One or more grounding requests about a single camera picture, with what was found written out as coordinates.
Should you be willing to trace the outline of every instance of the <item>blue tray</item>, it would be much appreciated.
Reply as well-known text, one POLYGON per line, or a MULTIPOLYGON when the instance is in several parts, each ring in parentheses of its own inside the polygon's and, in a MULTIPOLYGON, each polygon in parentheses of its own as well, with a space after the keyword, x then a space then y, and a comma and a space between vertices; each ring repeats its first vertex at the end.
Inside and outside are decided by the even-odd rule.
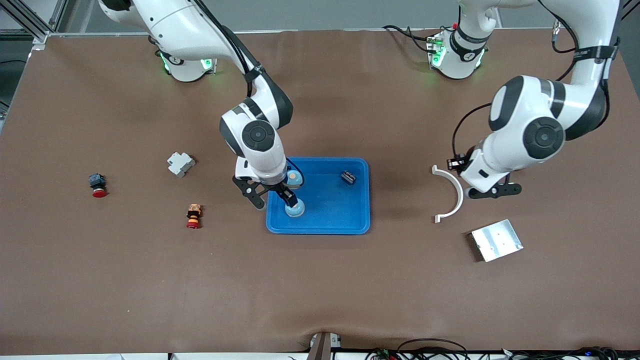
POLYGON ((284 201, 269 192, 267 228, 276 234, 360 235, 369 230, 369 165, 360 158, 291 158, 305 176, 295 190, 305 203, 302 216, 292 218, 284 201), (356 177, 353 185, 341 178, 347 170, 356 177))

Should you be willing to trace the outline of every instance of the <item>black cable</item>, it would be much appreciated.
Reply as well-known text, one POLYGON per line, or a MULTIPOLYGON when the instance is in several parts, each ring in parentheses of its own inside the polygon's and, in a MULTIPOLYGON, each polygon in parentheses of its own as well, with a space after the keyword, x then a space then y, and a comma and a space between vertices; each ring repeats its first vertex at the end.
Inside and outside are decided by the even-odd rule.
POLYGON ((302 173, 302 171, 300 171, 300 168, 296 165, 296 163, 291 161, 291 159, 287 158, 287 162, 290 163, 291 166, 293 166, 300 173, 300 176, 302 177, 302 183, 300 183, 298 187, 302 187, 305 184, 305 175, 302 173))
POLYGON ((562 26, 564 26, 564 28, 567 30, 567 32, 569 32, 569 35, 571 35, 571 39, 573 40, 573 49, 568 49, 568 50, 559 50, 556 47, 556 41, 552 40, 551 41, 551 45, 554 48, 554 51, 559 53, 559 54, 566 54, 566 53, 570 53, 572 51, 575 51, 578 48, 578 36, 575 34, 575 32, 573 32, 573 29, 569 25, 567 25, 566 21, 564 21, 563 18, 558 16, 553 11, 549 10, 549 8, 547 8, 547 6, 542 3, 542 0, 538 0, 538 2, 540 3, 540 5, 542 5, 542 7, 544 7, 546 9, 546 11, 550 12, 551 15, 553 15, 562 24, 562 26))
POLYGON ((622 15, 622 19, 620 19, 620 21, 624 20, 625 17, 629 16, 629 14, 634 11, 638 5, 640 5, 640 1, 638 1, 633 7, 631 7, 631 10, 627 11, 627 13, 625 15, 622 15))
POLYGON ((469 359, 469 353, 468 353, 467 348, 465 348, 464 346, 460 345, 459 343, 457 343, 455 341, 451 341, 451 340, 447 340, 447 339, 439 339, 439 338, 422 338, 422 339, 407 340, 404 343, 398 345, 398 348, 396 349, 396 351, 400 351, 400 349, 403 346, 408 345, 410 343, 418 343, 418 342, 423 342, 423 341, 435 341, 435 342, 439 342, 439 343, 448 343, 448 344, 456 345, 457 347, 460 347, 464 351, 465 359, 466 360, 469 359))
MULTIPOLYGON (((193 0, 193 1, 196 3, 196 5, 198 5, 200 10, 203 13, 205 13, 205 15, 209 18, 209 20, 211 20, 211 22, 213 22, 213 24, 218 27, 218 29, 220 30, 222 35, 227 39, 229 44, 231 44, 231 48, 233 48, 234 52, 236 53, 236 56, 238 57, 238 60, 240 61, 240 64, 242 65, 243 72, 245 74, 247 74, 249 72, 249 66, 247 66, 247 64, 246 64, 246 60, 244 58, 244 55, 242 54, 242 51, 240 50, 238 45, 233 41, 233 39, 229 36, 229 34, 227 34, 227 32, 225 31, 224 26, 222 24, 220 24, 220 21, 218 21, 216 19, 216 17, 211 13, 211 11, 209 11, 209 8, 206 5, 204 5, 202 0, 193 0)), ((246 87, 246 96, 247 97, 251 97, 251 95, 253 93, 253 83, 251 81, 249 81, 249 82, 247 82, 246 86, 247 86, 246 87)))
POLYGON ((480 110, 480 109, 484 109, 488 106, 491 106, 491 103, 488 102, 484 105, 480 105, 478 107, 476 107, 475 109, 471 110, 470 112, 468 112, 465 116, 462 117, 462 119, 460 119, 460 121, 458 122, 458 125, 456 126, 456 129, 453 131, 453 137, 451 138, 451 149, 453 150, 453 157, 455 158, 456 155, 458 155, 458 153, 456 152, 456 135, 458 134, 458 129, 460 128, 460 126, 462 125, 462 123, 469 117, 471 116, 471 114, 475 113, 476 111, 480 110))
POLYGON ((571 70, 573 70, 574 66, 575 66, 575 61, 571 61, 571 64, 569 65, 569 67, 566 68, 565 72, 562 75, 560 75, 560 77, 557 78, 556 81, 562 81, 571 72, 571 70))
POLYGON ((602 117, 602 120, 600 121, 600 123, 598 123, 598 125, 593 130, 599 128, 600 126, 602 126, 602 124, 604 124, 605 121, 607 121, 607 119, 609 118, 609 112, 611 110, 611 99, 609 97, 609 80, 603 79, 602 82, 600 83, 600 88, 604 93, 604 103, 606 108, 605 108, 605 113, 604 113, 604 116, 602 117))
POLYGON ((8 64, 8 63, 23 63, 26 64, 27 62, 24 60, 7 60, 7 61, 0 61, 0 64, 8 64))
POLYGON ((559 50, 556 47, 556 42, 555 41, 551 41, 551 46, 554 48, 554 51, 557 52, 558 54, 566 54, 566 53, 570 53, 572 51, 575 51, 575 47, 572 47, 571 49, 567 49, 567 50, 559 50))
POLYGON ((375 349, 374 349, 374 350, 371 350, 371 351, 370 351, 370 352, 369 352, 369 353, 364 357, 364 360, 369 360, 369 356, 371 356, 371 354, 375 354, 375 353, 376 353, 376 350, 375 350, 375 349))
POLYGON ((422 51, 424 51, 425 53, 428 53, 428 54, 435 54, 436 53, 434 50, 429 50, 426 47, 420 46, 420 44, 418 44, 418 41, 416 41, 415 36, 411 32, 411 28, 407 27, 406 30, 409 32, 409 36, 413 40, 413 43, 418 47, 418 49, 420 49, 420 50, 422 50, 422 51))
POLYGON ((412 37, 412 38, 415 38, 416 40, 420 40, 420 41, 427 41, 427 38, 412 36, 409 33, 405 32, 404 30, 402 30, 401 28, 398 28, 395 25, 386 25, 386 26, 383 26, 382 28, 383 29, 394 29, 394 30, 396 30, 397 32, 399 32, 400 34, 402 34, 402 35, 404 35, 406 37, 410 37, 410 38, 412 37))

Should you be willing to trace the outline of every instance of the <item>semicircular white bracket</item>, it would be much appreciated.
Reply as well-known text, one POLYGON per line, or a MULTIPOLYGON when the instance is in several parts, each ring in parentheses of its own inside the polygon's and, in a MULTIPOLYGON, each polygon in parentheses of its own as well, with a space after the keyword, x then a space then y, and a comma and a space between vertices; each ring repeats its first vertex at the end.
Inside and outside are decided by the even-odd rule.
POLYGON ((436 215, 435 218, 435 223, 439 223, 442 218, 446 218, 449 217, 455 213, 458 212, 458 210, 460 210, 460 207, 462 206, 462 200, 464 200, 464 191, 462 190, 462 185, 460 184, 460 182, 458 181, 458 179, 456 179, 455 176, 451 175, 451 173, 444 171, 444 170, 440 170, 436 165, 433 165, 431 167, 431 173, 433 175, 438 175, 438 176, 442 176, 444 178, 446 178, 447 180, 449 180, 453 186, 456 188, 456 192, 458 193, 458 201, 456 203, 456 207, 453 208, 453 210, 451 210, 450 212, 446 213, 446 214, 439 214, 436 215))

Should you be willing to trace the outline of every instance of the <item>cable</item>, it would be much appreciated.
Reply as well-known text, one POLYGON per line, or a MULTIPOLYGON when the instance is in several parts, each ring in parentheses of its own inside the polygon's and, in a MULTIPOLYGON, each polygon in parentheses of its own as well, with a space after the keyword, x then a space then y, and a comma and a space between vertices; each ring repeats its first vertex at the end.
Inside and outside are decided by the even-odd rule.
POLYGON ((609 80, 603 79, 600 82, 600 88, 604 93, 604 103, 606 108, 605 108, 605 113, 604 113, 604 116, 602 117, 602 120, 598 123, 598 125, 593 130, 599 128, 600 126, 602 126, 602 124, 604 124, 605 121, 607 121, 607 119, 609 118, 609 112, 611 110, 611 99, 609 97, 609 80))
POLYGON ((402 343, 402 344, 398 345, 398 348, 396 349, 396 351, 398 351, 398 352, 399 352, 399 351, 400 351, 400 349, 401 349, 403 346, 408 345, 408 344, 410 344, 410 343, 417 343, 417 342, 423 342, 423 341, 436 341, 436 342, 440 342, 440 343, 449 343, 449 344, 452 344, 452 345, 456 345, 457 347, 460 347, 460 348, 463 350, 463 355, 465 356, 465 359, 466 359, 466 360, 468 360, 468 359, 469 359, 469 353, 468 353, 467 348, 465 348, 464 346, 460 345, 459 343, 457 343, 457 342, 455 342, 455 341, 446 340, 446 339, 439 339, 439 338, 422 338, 422 339, 407 340, 407 341, 405 341, 404 343, 402 343))
POLYGON ((575 61, 572 60, 571 64, 569 64, 569 67, 566 68, 564 73, 562 75, 560 75, 560 77, 557 78, 556 81, 562 81, 564 78, 566 78, 566 76, 571 72, 571 70, 573 70, 574 66, 575 66, 575 61))
POLYGON ((410 38, 414 38, 416 40, 420 40, 420 41, 427 41, 427 38, 423 38, 423 37, 416 37, 413 35, 410 35, 409 33, 405 32, 404 30, 402 30, 401 28, 398 28, 395 25, 386 25, 382 27, 383 29, 394 29, 396 31, 398 31, 400 34, 406 36, 406 37, 410 37, 410 38))
MULTIPOLYGON (((242 51, 240 50, 238 45, 233 41, 233 39, 229 36, 229 34, 227 34, 224 26, 220 24, 220 21, 218 21, 216 17, 211 13, 211 11, 209 11, 209 8, 206 5, 204 5, 202 0, 193 0, 193 1, 196 3, 196 5, 198 5, 201 11, 205 13, 205 15, 209 18, 209 20, 211 20, 211 22, 213 22, 213 24, 218 27, 218 29, 220 30, 222 35, 225 37, 225 39, 227 39, 229 44, 231 44, 231 48, 233 48, 234 52, 236 53, 236 56, 238 57, 238 60, 240 61, 240 64, 242 65, 243 72, 247 74, 249 72, 249 66, 247 66, 246 64, 244 55, 242 54, 242 51)), ((246 96, 251 97, 253 93, 253 83, 251 81, 247 82, 246 86, 247 86, 246 96)))
POLYGON ((640 5, 640 1, 638 1, 633 7, 631 7, 631 10, 627 11, 627 13, 625 15, 622 15, 622 19, 620 19, 620 21, 624 20, 625 17, 629 16, 629 14, 634 11, 638 5, 640 5))
POLYGON ((471 110, 470 112, 468 112, 465 116, 462 117, 462 119, 460 119, 460 121, 458 122, 458 125, 456 126, 456 129, 453 131, 453 137, 451 138, 451 149, 453 150, 453 157, 455 158, 456 155, 458 155, 458 152, 456 152, 456 135, 458 134, 458 129, 460 128, 460 126, 462 125, 462 123, 469 117, 471 116, 471 114, 475 113, 478 110, 484 109, 488 106, 491 106, 491 103, 488 102, 484 105, 480 105, 478 107, 476 107, 475 109, 471 110))
POLYGON ((24 60, 8 60, 8 61, 0 61, 0 64, 8 64, 8 63, 23 63, 26 64, 27 62, 24 60))
POLYGON ((291 159, 287 158, 287 162, 290 163, 291 166, 293 166, 300 173, 300 176, 302 177, 302 183, 300 183, 300 185, 298 185, 297 187, 301 188, 305 184, 305 175, 302 173, 302 171, 300 171, 300 168, 296 165, 296 163, 291 161, 291 159))
POLYGON ((420 49, 420 50, 422 50, 422 51, 424 51, 425 53, 428 53, 428 54, 435 54, 436 53, 434 50, 429 50, 426 47, 420 46, 420 44, 418 44, 418 41, 416 41, 415 36, 411 32, 411 28, 407 27, 406 30, 409 32, 409 35, 411 36, 411 39, 413 40, 413 43, 418 47, 418 49, 420 49))
POLYGON ((370 352, 369 352, 369 353, 364 357, 364 360, 369 360, 369 356, 371 356, 372 354, 375 354, 375 353, 376 353, 376 350, 375 350, 375 349, 374 349, 374 350, 371 350, 371 351, 370 351, 370 352))
POLYGON ((551 46, 554 48, 554 51, 557 52, 558 54, 566 54, 566 53, 575 51, 575 47, 572 47, 571 49, 567 49, 567 50, 558 50, 558 48, 556 47, 555 41, 551 41, 551 46))

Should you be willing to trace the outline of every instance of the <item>round joint cap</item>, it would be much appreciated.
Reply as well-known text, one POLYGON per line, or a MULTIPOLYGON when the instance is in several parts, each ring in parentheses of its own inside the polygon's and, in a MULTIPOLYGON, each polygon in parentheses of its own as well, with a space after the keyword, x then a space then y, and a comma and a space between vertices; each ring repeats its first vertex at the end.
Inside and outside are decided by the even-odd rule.
POLYGON ((564 142, 564 130, 556 119, 539 117, 525 128, 523 142, 530 157, 545 159, 560 150, 564 142))
POLYGON ((242 140, 251 150, 267 151, 273 147, 275 130, 269 122, 263 120, 251 121, 242 130, 242 140))

